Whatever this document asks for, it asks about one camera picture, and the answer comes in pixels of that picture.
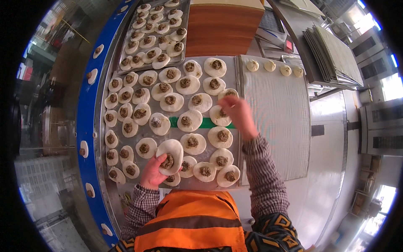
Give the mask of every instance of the person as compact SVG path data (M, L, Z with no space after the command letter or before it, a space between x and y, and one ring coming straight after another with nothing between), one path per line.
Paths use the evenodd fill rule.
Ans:
M158 171L166 154L153 157L140 183L111 251L304 251L287 216L287 190L259 134L249 105L227 96L218 101L239 130L250 184L253 231L244 231L237 206L228 192L172 190L159 204L158 190L167 176Z

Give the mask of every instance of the meat filling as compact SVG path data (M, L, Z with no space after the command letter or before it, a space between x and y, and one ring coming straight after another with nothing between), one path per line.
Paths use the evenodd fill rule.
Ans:
M111 170L109 172L109 176L113 179L115 179L118 176L118 173L115 170Z
M188 171L190 169L190 165L188 162L183 161L182 162L182 171Z
M172 154L167 153L166 154L166 159L162 164L160 165L161 168L163 169L171 169L171 167L174 165L174 157Z
M174 25L174 24L176 24L178 22L178 20L176 19L176 18L171 18L170 20L169 20L169 24L170 25Z
M140 119L140 118L145 117L146 114L147 114L147 110L145 110L143 108L139 108L134 112L133 116L137 119Z
M142 89L142 88L139 88L139 89L137 89L136 91L134 91L134 95L135 95L137 98L142 97L144 94L145 94L145 91L144 91L144 89Z
M198 106L198 105L202 104L202 102L203 102L203 98L202 98L201 94L199 94L198 96L193 96L193 98L192 98L193 105Z
M228 132L221 130L217 133L217 137L218 137L218 140L220 140L221 142L226 142L226 141L228 141L229 135L228 135Z
M115 136L114 135L109 135L106 137L106 140L109 144L112 144L115 142Z
M165 27L166 27L166 24L160 24L160 25L158 26L158 30L159 30L159 31L162 31Z
M161 120L157 117L153 117L153 119L151 119L151 126L153 126L154 128L161 127Z
M181 79L181 87L182 88L187 88L190 86L190 79L185 78L185 79Z
M157 53L155 52L155 50L149 51L149 52L147 53L147 57L148 57L148 58L153 58L153 57L155 57L156 55L157 55Z
M123 126L123 130L126 133L130 133L133 130L133 125L131 123L125 123L125 125Z
M174 70L172 70L172 69L169 69L166 72L166 76L168 77L168 79L173 79L173 78L176 77L176 72Z
M218 166L223 167L223 166L226 166L226 165L227 165L227 163L228 163L228 158L225 158L225 157L223 157L223 156L218 156L218 157L216 158L216 162L217 162Z
M139 63L140 61L141 61L141 58L139 56L136 55L136 56L133 57L133 62L134 63Z
M122 149L122 150L120 150L119 156L121 158L128 158L129 157L129 151L125 150L125 149Z
M165 102L166 102L168 105L175 104L175 102L176 102L176 97L175 97L175 96L167 96L167 97L165 97Z
M85 155L85 149L83 149L83 148L80 148L80 151L79 151L79 153L80 153L80 155L84 156L84 155Z
M183 44L182 43L176 43L174 46L174 51L180 52L183 49Z
M127 174L134 176L136 174L136 169L133 166L129 165L126 167Z
M147 153L147 152L149 152L150 151L150 146L148 145L148 144L142 144L141 146L140 146L140 148L139 148L139 151L141 152L141 153Z
M162 43L165 43L167 40L166 40L166 37L159 37L158 38L158 43L160 43L160 44L162 44Z
M166 83L161 83L161 84L159 85L159 88L160 88L160 91L161 91L162 93L165 93L165 92L167 92L167 91L169 90L169 85L166 84Z
M140 35L138 32L132 32L131 33L131 38L137 38Z
M144 76L144 78L143 78L143 82L147 86L151 85L153 83L153 81L154 81L154 79L151 76Z
M177 34L178 34L178 35L183 35L183 34L185 34L185 32L186 32L186 30L185 30L184 28L179 28L179 29L177 30Z
M144 41L144 44L149 44L149 43L151 43L151 37L150 37L150 36L145 37L145 38L143 39L143 41Z
M228 117L227 113L223 109L220 109L220 117Z
M116 100L118 100L118 96L117 96L116 94L111 94L111 95L109 96L109 101L110 101L111 103L116 102Z
M122 98L122 100L127 100L127 99L131 98L131 94L129 91L125 91L125 92L123 92L123 94L121 94L120 97Z
M160 56L157 57L158 62L163 62L164 60L166 60L166 54L163 53Z
M220 87L220 83L218 82L217 79L212 79L212 80L210 81L210 88L211 88L211 89L217 89L217 88L219 88L219 87Z
M189 137L187 139L188 147L197 147L199 145L199 141L195 137Z
M134 81L134 77L130 74L126 75L125 80L127 83L132 83Z
M124 60L122 60L122 66L127 66L130 63L130 59L129 58L125 58Z
M205 177L210 176L210 175L211 175L210 167L207 167L207 166L201 167L201 168L200 168L200 174L203 175L203 176L205 176Z
M108 121L108 122L111 122L111 121L113 121L113 119L114 119L114 116L112 115L112 114L106 114L106 120Z
M129 48L133 48L133 47L136 46L136 42L135 42L135 41L130 41L130 42L127 44L127 46L128 46Z
M115 158L115 153L109 150L109 151L106 153L106 158L107 158L107 159L111 159L111 160L114 159L114 158Z
M182 117L181 123L185 127L189 127L192 124L192 121L190 120L190 117Z
M237 96L237 94L234 91L229 90L225 93L225 96Z
M174 175L168 176L168 178L166 178L166 181L169 183L175 181L175 176Z
M193 72L195 70L195 63L193 62L186 63L185 69L187 72Z
M221 69L221 67L222 67L221 61L219 61L219 60L213 61L212 67L213 67L215 70Z
M129 110L127 108L120 108L119 113L122 117L127 117Z
M112 87L117 88L119 86L119 81L117 79L112 80Z
M235 172L234 171L229 171L224 175L224 177L229 182L235 181Z

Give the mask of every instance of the reflective stripe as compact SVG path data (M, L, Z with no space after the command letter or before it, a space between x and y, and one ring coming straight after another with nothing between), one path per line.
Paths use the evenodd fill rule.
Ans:
M155 232L161 228L200 229L209 227L241 227L239 219L231 220L213 216L189 216L162 220L146 224L140 228L137 236Z

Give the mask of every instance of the wall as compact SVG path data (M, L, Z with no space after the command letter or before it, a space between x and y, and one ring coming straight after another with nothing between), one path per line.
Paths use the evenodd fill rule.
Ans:
M399 183L403 157L382 156L379 172L376 175L376 183L397 187Z

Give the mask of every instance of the metal tray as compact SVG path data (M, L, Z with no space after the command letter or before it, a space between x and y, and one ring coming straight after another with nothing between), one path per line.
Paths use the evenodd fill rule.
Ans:
M167 0L160 0L160 1L155 1L155 2L149 2L148 4L151 5L151 8L154 8L157 5L163 5L164 6L164 4L166 2L167 2ZM182 24L179 27L170 28L167 31L167 33L165 33L165 34L158 34L156 32L145 34L144 36L154 35L156 37L156 42L155 42L153 47L158 47L158 38L159 37L169 35L169 34L171 34L172 32L176 31L179 28L185 28L187 30L187 23L188 23L188 20L189 20L190 0L182 0L182 1L179 2L179 5L177 5L175 7L166 7L166 6L164 6L164 10L162 12L162 14L164 15L164 18L160 22L158 22L158 24L163 23L163 22L168 22L169 21L169 19L168 19L169 11L174 9L174 8L183 11ZM125 40L123 41L122 51L121 51L120 56L119 56L119 64L117 66L117 71L118 71L119 74L125 74L125 73L129 73L131 71L137 72L137 71L142 71L142 70L153 69L151 64L144 64L142 67L131 68L131 69L127 70L127 71L123 71L120 68L120 62L122 62L122 60L124 60L127 56L129 56L129 55L130 56L135 56L139 52L147 52L148 50L153 48L153 47L151 47L151 48L143 49L143 48L139 47L133 54L126 54L126 52L125 52L125 47L130 42L131 33L134 32L134 31L140 30L140 29L133 29L133 27L132 27L132 24L137 20L137 15L138 15L137 10L135 10L134 14L133 14L133 17L132 17L132 19L130 21L130 25L128 27L127 33L126 33ZM171 57L171 60L167 64L166 67L176 67L176 66L180 65L181 63L183 63L183 61L185 60L186 37L182 40L182 42L183 42L183 51L182 51L182 53L180 55L176 56L176 57Z
M203 57L190 57L190 58L186 58L186 60L190 60L193 59L196 62L198 62L202 67L203 67L203 63L205 61L205 59L207 59L209 57L207 56L203 56ZM217 56L217 58L223 60L226 63L227 66L227 72L225 74L225 76L222 77L222 79L225 81L226 83L226 87L227 88L234 88L236 90L238 90L238 86L239 86L239 79L237 76L237 66L238 63L236 62L236 60L239 60L238 57L233 57L233 56ZM182 77L184 76L184 72L183 72L183 65L178 66L178 69L180 69L181 73L182 73ZM112 78L115 77L120 77L120 78L124 78L125 75L124 74L118 74L117 72L114 72ZM205 72L203 72L203 75L200 77L200 88L197 92L195 92L194 94L197 93L202 93L204 92L203 90L203 80L207 77L210 77L209 75L207 75ZM176 88L175 88L175 83L171 83L172 88L174 89L174 92L176 92ZM137 90L139 88L144 88L144 86L141 86L139 83L135 84L133 86L134 90ZM103 95L103 99L104 100L107 97L108 92L104 92ZM155 101L152 97L150 97L150 100L148 102L150 108L151 108L151 113L155 113L155 112L160 112L162 114L164 114L167 117L179 117L182 113L188 111L188 107L187 104L190 100L190 98L193 96L192 95L183 95L185 101L183 104L183 107L177 111L177 112L166 112L163 111L160 107L160 102ZM211 96L213 99L213 106L217 105L217 96ZM120 108L121 104L118 104L114 110L118 111L118 109ZM209 116L209 111L203 113L203 117L210 117ZM100 139L103 140L104 136L105 136L105 132L107 132L109 130L109 127L107 127L105 125L105 122L103 119L101 119L101 128L105 128L105 130L101 133L100 135ZM134 137L131 138L126 138L123 136L122 134L122 122L118 121L116 126L112 128L113 131L116 133L116 135L119 138L119 144L118 146L115 148L118 152L120 151L120 149L124 146L124 145L129 145L133 148L135 148L136 143L144 138L144 137L151 137L153 138L156 142L157 145L160 145L163 141L168 140L168 139L177 139L180 140L180 138L184 135L184 134L188 134L188 132L183 132L181 131L179 128L173 128L171 127L168 131L168 133L164 136L158 136L155 135L152 130L150 129L148 123L144 126L139 126L138 132ZM197 162L208 162L210 160L210 156L211 154L216 151L217 149L215 147L213 147L210 142L208 141L207 138L207 133L210 129L197 129L192 133L198 133L204 136L204 138L206 139L207 142L207 147L206 150L199 154L199 155L191 155L193 156ZM234 156L234 165L237 165L239 167L239 170L241 171L241 174L243 172L243 165L239 166L239 151L240 151L240 136L239 136L239 131L237 129L229 129L233 135L233 144L230 148L228 148L228 150L230 150ZM105 142L101 141L101 144L105 150L105 152L102 153L102 155L105 155L105 153L109 150L108 147L105 146ZM135 153L135 157L134 157L134 163L136 163L140 169L140 176L136 179L129 179L126 177L126 184L125 185L120 185L118 184L118 190L119 191L125 191L125 190L129 190L131 191L130 188L132 188L133 184L138 183L140 181L142 172L143 172L143 168L145 167L145 165L148 162L148 159L143 159L141 158L136 151L134 150ZM119 169L122 169L122 164L120 161L118 161L118 164L115 166ZM167 185L165 185L164 183L162 183L160 185L160 187L162 188L172 188L169 187ZM238 187L238 183L235 183L234 185L230 186L230 187L226 187L226 188L222 188L219 187L217 185L216 180L213 180L212 182L208 182L208 183L204 183L199 181L198 179L196 179L195 177L190 177L190 178L181 178L181 182L178 186L174 187L175 189L184 189L184 190L204 190L204 191L212 191L212 190L227 190L227 189L234 189Z

